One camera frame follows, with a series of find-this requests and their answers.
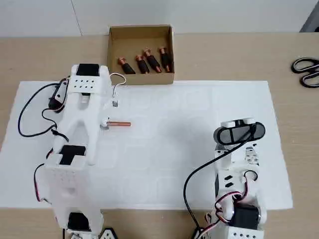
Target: red wire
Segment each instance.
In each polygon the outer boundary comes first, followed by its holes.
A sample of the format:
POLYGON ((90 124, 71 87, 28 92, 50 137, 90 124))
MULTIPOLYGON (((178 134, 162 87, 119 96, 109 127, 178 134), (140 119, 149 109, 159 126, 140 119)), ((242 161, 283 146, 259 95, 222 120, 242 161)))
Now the red wire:
MULTIPOLYGON (((50 149, 50 151, 47 153, 46 159, 48 159, 49 155, 50 155, 52 152, 53 152, 53 148, 50 149)), ((35 177, 35 175, 36 175, 37 170, 38 170, 40 167, 42 167, 43 165, 44 165, 44 163, 38 165, 37 168, 36 168, 35 171, 34 171, 34 174, 33 174, 34 191, 35 191, 36 200, 37 200, 38 202, 41 202, 42 200, 40 199, 40 196, 39 196, 38 184, 37 184, 37 182, 36 182, 36 177, 35 177)))
POLYGON ((248 194, 248 182, 247 182, 248 180, 247 180, 247 177, 246 177, 246 173, 247 173, 247 172, 254 172, 254 173, 256 174, 256 178, 254 179, 254 181, 256 181, 256 180, 258 179, 258 174, 257 174, 255 171, 253 171, 253 170, 248 170, 248 171, 246 171, 246 172, 244 173, 244 177, 245 177, 245 179, 246 179, 246 182, 245 182, 245 192, 244 192, 244 194, 240 193, 239 191, 229 192, 229 193, 226 193, 226 194, 224 194, 223 196, 221 196, 221 197, 215 202, 215 209, 216 209, 215 215, 216 215, 216 217, 217 217, 219 220, 221 220, 221 221, 224 222, 224 223, 228 223, 229 221, 228 221, 228 220, 226 221, 222 216, 220 216, 220 215, 218 214, 218 213, 222 213, 223 211, 222 211, 221 208, 218 208, 218 207, 217 207, 217 204, 220 203, 222 200, 224 200, 226 197, 228 197, 228 196, 230 196, 230 195, 233 195, 233 194, 240 194, 240 195, 241 195, 241 197, 240 197, 239 199, 236 199, 236 198, 235 198, 236 195, 233 196, 233 198, 234 198, 234 200, 235 200, 236 203, 238 203, 238 202, 240 202, 240 201, 242 201, 242 200, 244 200, 244 199, 246 198, 246 196, 247 196, 247 194, 248 194))
POLYGON ((34 190, 35 190, 35 196, 38 202, 41 202, 41 199, 39 197, 39 191, 38 191, 38 185, 36 183, 36 178, 35 178, 35 174, 36 171, 38 170, 38 168, 42 167, 44 165, 44 163, 40 164, 39 166, 37 166, 37 168, 34 171, 34 175, 33 175, 33 182, 34 182, 34 190))

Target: white wall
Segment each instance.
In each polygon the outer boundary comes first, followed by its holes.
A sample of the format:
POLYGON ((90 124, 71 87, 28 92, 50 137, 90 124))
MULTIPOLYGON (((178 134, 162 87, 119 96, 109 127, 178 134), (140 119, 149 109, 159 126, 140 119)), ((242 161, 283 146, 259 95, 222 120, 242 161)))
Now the white wall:
POLYGON ((106 34, 110 25, 167 23, 177 33, 299 31, 316 3, 317 0, 0 0, 0 36, 106 34))

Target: wire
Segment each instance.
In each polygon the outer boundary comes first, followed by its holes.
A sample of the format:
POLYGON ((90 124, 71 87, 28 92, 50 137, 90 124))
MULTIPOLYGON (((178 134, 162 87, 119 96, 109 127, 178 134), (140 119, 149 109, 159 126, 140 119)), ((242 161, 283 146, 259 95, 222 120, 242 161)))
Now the wire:
MULTIPOLYGON (((48 159, 49 155, 50 155, 52 152, 53 152, 53 148, 49 150, 49 152, 47 153, 47 155, 46 155, 45 158, 48 159)), ((40 167, 42 167, 43 165, 44 165, 44 163, 39 164, 39 165, 37 166, 37 168, 35 169, 34 174, 33 174, 33 183, 34 183, 35 196, 36 196, 36 199, 37 199, 38 202, 45 201, 45 202, 51 204, 46 198, 40 198, 40 196, 39 196, 39 190, 38 190, 38 184, 37 184, 37 182, 36 182, 36 177, 35 177, 36 172, 37 172, 37 170, 38 170, 40 167)))
POLYGON ((218 223, 220 222, 220 220, 218 219, 215 223, 210 224, 209 226, 205 227, 203 229, 203 231, 199 234, 199 236, 197 237, 197 239, 200 239, 202 236, 204 236, 206 233, 208 233, 210 230, 212 230, 213 228, 215 228, 218 223))
POLYGON ((38 165, 37 168, 36 168, 35 171, 34 171, 34 174, 33 174, 33 182, 34 182, 35 196, 36 196, 36 199, 37 199, 38 202, 45 201, 45 202, 51 204, 46 198, 40 198, 40 196, 39 196, 39 190, 38 190, 38 185, 37 185, 37 182, 36 182, 36 177, 35 177, 36 172, 37 172, 37 170, 38 170, 40 167, 42 167, 43 165, 44 165, 44 163, 38 165))
POLYGON ((116 72, 114 72, 114 73, 111 73, 110 74, 110 77, 111 76, 120 76, 120 77, 122 77, 123 79, 124 79, 124 81, 123 82, 121 82, 121 83, 118 83, 118 84, 116 84, 115 86, 114 86, 114 88, 113 88, 113 93, 112 93, 112 98, 114 98, 114 95, 115 95, 115 89, 117 88, 117 86, 121 86, 121 85, 124 85, 125 83, 126 83, 126 78, 125 78, 125 76, 124 75, 122 75, 122 74, 120 74, 120 73, 116 73, 116 72))
POLYGON ((68 86, 69 86, 69 79, 68 78, 64 78, 62 79, 59 83, 51 83, 51 84, 48 84, 48 85, 45 85, 43 87, 41 87, 39 90, 37 90, 32 96, 31 98, 26 102, 26 104, 24 105, 24 107, 22 108, 21 112, 20 112, 20 115, 19 115, 19 118, 18 118, 18 132, 21 136, 23 137, 35 137, 35 136, 39 136, 39 135, 42 135, 42 134, 45 134, 47 132, 49 132, 50 130, 52 131, 53 135, 58 135, 58 136, 61 136, 63 137, 67 142, 69 141, 68 137, 62 133, 59 133, 57 130, 54 130, 53 128, 56 128, 57 129, 57 123, 52 120, 52 119, 49 119, 47 117, 44 116, 44 112, 45 111, 48 111, 48 110, 51 110, 51 111, 59 111, 61 110, 65 103, 66 103, 66 98, 67 98, 67 89, 68 89, 68 86), (64 80, 67 80, 67 85, 66 85, 66 91, 65 91, 65 95, 64 95, 64 99, 63 99, 63 102, 62 102, 62 105, 58 108, 58 109, 50 109, 50 108, 45 108, 44 110, 42 110, 41 112, 41 115, 42 117, 45 119, 45 120, 48 120, 48 121, 51 121, 53 122, 53 125, 51 125, 49 128, 47 128, 46 130, 42 131, 42 132, 39 132, 39 133, 34 133, 34 134, 24 134, 22 133, 21 131, 21 128, 20 128, 20 125, 21 125, 21 118, 22 118, 22 115, 23 115, 23 112, 25 111, 25 109, 27 108, 27 106, 30 104, 30 102, 33 100, 33 98, 39 93, 41 92, 43 89, 47 88, 47 87, 50 87, 50 86, 59 86, 60 84, 62 84, 62 82, 64 80))
POLYGON ((191 215, 191 217, 192 217, 192 219, 193 219, 193 221, 194 221, 194 223, 195 223, 195 225, 196 225, 196 228, 197 228, 198 230, 200 229, 199 223, 198 223, 198 221, 197 221, 197 219, 196 219, 194 213, 192 212, 192 210, 191 210, 191 208, 190 208, 190 206, 189 206, 189 204, 188 204, 187 197, 186 197, 186 189, 187 189, 187 185, 188 185, 189 180, 190 180, 191 177, 192 177, 195 173, 197 173, 199 170, 201 170, 201 169, 207 167, 208 165, 210 165, 210 164, 216 162, 217 160, 219 160, 219 159, 221 159, 221 158, 227 156, 228 154, 230 154, 230 153, 236 151, 237 149, 239 149, 240 147, 242 147, 245 143, 247 143, 247 142, 250 140, 250 138, 254 135, 255 132, 256 132, 256 125, 253 124, 252 126, 250 126, 249 130, 245 133, 245 135, 247 135, 248 133, 250 133, 250 136, 249 136, 244 142, 242 142, 242 143, 239 144, 238 146, 232 148, 231 150, 225 152, 225 153, 222 154, 221 156, 218 156, 217 158, 214 158, 214 159, 208 161, 207 163, 204 163, 203 165, 199 166, 199 167, 196 168, 194 171, 192 171, 192 172, 189 174, 189 176, 187 177, 187 179, 186 179, 186 181, 185 181, 185 183, 184 183, 184 189, 183 189, 184 202, 185 202, 185 205, 186 205, 186 207, 187 207, 187 210, 188 210, 189 214, 191 215))
POLYGON ((34 133, 34 134, 24 134, 22 133, 21 131, 21 128, 20 128, 20 124, 21 124, 21 118, 22 118, 22 115, 23 115, 23 112, 25 111, 25 109, 27 108, 27 106, 30 104, 30 102, 33 100, 33 98, 39 93, 41 92, 42 90, 44 90, 45 88, 47 87, 50 87, 50 86, 58 86, 59 83, 51 83, 51 84, 48 84, 48 85, 45 85, 43 87, 41 87, 39 90, 37 90, 32 96, 31 98, 26 102, 26 104, 24 105, 24 107, 22 108, 21 112, 20 112, 20 115, 19 115, 19 118, 18 118, 18 131, 19 131, 19 134, 23 137, 35 137, 35 136, 39 136, 39 135, 42 135, 42 134, 45 134, 47 132, 49 132, 52 128, 55 127, 56 124, 54 125, 51 125, 49 128, 47 128, 46 130, 42 131, 42 132, 39 132, 39 133, 34 133))
POLYGON ((221 196, 221 197, 215 202, 215 204, 214 204, 215 209, 216 209, 215 215, 216 215, 216 217, 219 218, 222 222, 228 223, 229 220, 225 219, 223 216, 220 215, 220 213, 222 213, 223 210, 222 210, 221 208, 217 207, 217 204, 220 204, 221 201, 223 201, 225 198, 227 198, 227 197, 229 197, 229 196, 232 196, 232 197, 234 198, 234 200, 236 200, 236 197, 235 197, 235 196, 237 196, 237 195, 239 195, 240 198, 243 198, 242 193, 240 193, 240 192, 238 192, 238 191, 234 191, 234 192, 229 192, 229 193, 224 194, 223 196, 221 196))

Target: black cable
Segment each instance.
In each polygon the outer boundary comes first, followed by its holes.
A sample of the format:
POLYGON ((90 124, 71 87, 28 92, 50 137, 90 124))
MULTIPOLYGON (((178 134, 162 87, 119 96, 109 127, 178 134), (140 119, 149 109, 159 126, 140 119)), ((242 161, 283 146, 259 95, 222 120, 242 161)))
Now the black cable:
POLYGON ((47 118, 47 117, 44 116, 44 112, 46 112, 46 111, 51 111, 51 110, 52 110, 52 109, 50 109, 50 108, 45 108, 44 110, 42 110, 41 115, 42 115, 42 118, 44 118, 45 120, 48 120, 48 121, 53 122, 53 123, 54 123, 54 127, 57 128, 58 125, 56 124, 56 122, 55 122, 53 119, 49 119, 49 118, 47 118))
POLYGON ((195 173, 197 173, 199 170, 201 170, 201 169, 207 167, 208 165, 210 165, 210 164, 216 162, 217 160, 219 160, 219 159, 221 159, 221 158, 227 156, 228 154, 230 154, 230 153, 236 151, 237 149, 239 149, 240 147, 242 147, 245 143, 247 143, 247 142, 250 140, 250 138, 255 134, 255 132, 256 132, 256 125, 254 124, 254 125, 250 126, 250 129, 243 135, 243 137, 244 137, 245 135, 247 135, 248 133, 250 133, 250 136, 249 136, 244 142, 242 142, 242 143, 239 144, 238 146, 232 148, 231 150, 225 152, 223 155, 218 156, 217 158, 214 158, 214 159, 208 161, 207 163, 205 163, 205 164, 199 166, 199 167, 196 168, 194 171, 192 171, 192 172, 189 174, 189 176, 187 177, 187 179, 186 179, 186 181, 185 181, 185 183, 184 183, 184 189, 183 189, 184 202, 185 202, 185 205, 186 205, 186 207, 187 207, 187 210, 188 210, 189 214, 191 215, 191 217, 193 218, 194 223, 196 224, 196 228, 197 228, 199 231, 201 230, 201 227, 200 227, 200 225, 199 225, 199 223, 198 223, 198 221, 197 221, 197 219, 196 219, 194 213, 193 213, 192 210, 190 209, 190 206, 189 206, 189 204, 188 204, 187 197, 186 197, 186 189, 187 189, 187 184, 188 184, 189 180, 190 180, 191 177, 192 177, 195 173))
POLYGON ((23 115, 23 112, 25 111, 25 109, 27 108, 27 106, 30 104, 30 102, 33 100, 33 98, 42 90, 44 90, 45 88, 47 87, 50 87, 50 86, 58 86, 59 83, 51 83, 51 84, 48 84, 48 85, 45 85, 43 87, 41 87, 39 90, 37 90, 32 96, 31 98, 26 102, 26 104, 24 105, 24 107, 22 108, 21 112, 20 112, 20 115, 19 115, 19 118, 18 118, 18 131, 19 131, 19 134, 23 137, 35 137, 35 136, 39 136, 39 135, 42 135, 42 134, 45 134, 47 132, 49 132, 52 128, 56 127, 56 123, 54 125, 51 125, 49 128, 47 128, 46 130, 42 131, 42 132, 39 132, 39 133, 34 133, 34 134, 24 134, 22 133, 21 131, 21 128, 20 128, 20 124, 21 124, 21 118, 22 118, 22 115, 23 115))

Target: black scissors handle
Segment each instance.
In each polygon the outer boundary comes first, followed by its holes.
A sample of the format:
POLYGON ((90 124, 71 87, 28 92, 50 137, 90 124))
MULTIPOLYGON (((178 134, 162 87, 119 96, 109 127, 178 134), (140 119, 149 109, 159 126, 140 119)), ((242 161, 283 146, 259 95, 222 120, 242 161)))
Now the black scissors handle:
POLYGON ((291 70, 294 73, 304 73, 304 72, 310 72, 312 73, 313 71, 315 71, 317 68, 319 68, 319 60, 316 58, 312 58, 312 57, 303 57, 303 58, 299 58, 296 61, 294 61, 291 65, 291 70), (301 62, 310 62, 312 63, 311 66, 307 66, 304 68, 298 68, 297 65, 301 62))
POLYGON ((307 88, 318 88, 319 83, 318 84, 307 84, 307 80, 314 78, 314 77, 317 77, 317 76, 319 76, 319 71, 310 72, 309 75, 305 75, 305 76, 302 76, 300 78, 300 84, 304 87, 307 87, 307 88))

